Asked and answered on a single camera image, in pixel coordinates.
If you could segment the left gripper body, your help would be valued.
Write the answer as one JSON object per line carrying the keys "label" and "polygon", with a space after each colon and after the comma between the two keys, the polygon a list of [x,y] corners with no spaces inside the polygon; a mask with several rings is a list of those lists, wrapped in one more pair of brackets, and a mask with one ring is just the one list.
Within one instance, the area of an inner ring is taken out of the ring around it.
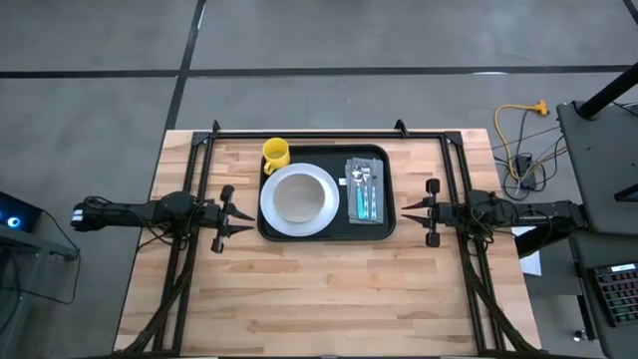
{"label": "left gripper body", "polygon": [[216,230],[216,235],[212,241],[211,250],[215,253],[222,253],[224,249],[223,241],[227,236],[227,228],[232,225],[229,223],[229,204],[232,202],[234,187],[230,184],[225,185],[220,193],[222,204],[216,204],[214,200],[208,200],[199,211],[197,224],[204,228],[212,228]]}

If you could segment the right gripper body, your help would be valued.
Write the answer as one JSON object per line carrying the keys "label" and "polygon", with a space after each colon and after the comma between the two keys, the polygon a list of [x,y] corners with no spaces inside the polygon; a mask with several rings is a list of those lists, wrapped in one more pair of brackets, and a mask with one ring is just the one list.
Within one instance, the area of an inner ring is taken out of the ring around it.
{"label": "right gripper body", "polygon": [[428,179],[426,181],[426,191],[430,195],[426,198],[428,207],[430,230],[426,234],[426,245],[429,247],[439,247],[441,235],[438,233],[437,225],[443,224],[453,227],[457,233],[466,234],[465,207],[459,202],[440,202],[437,194],[440,192],[440,181],[438,179]]}

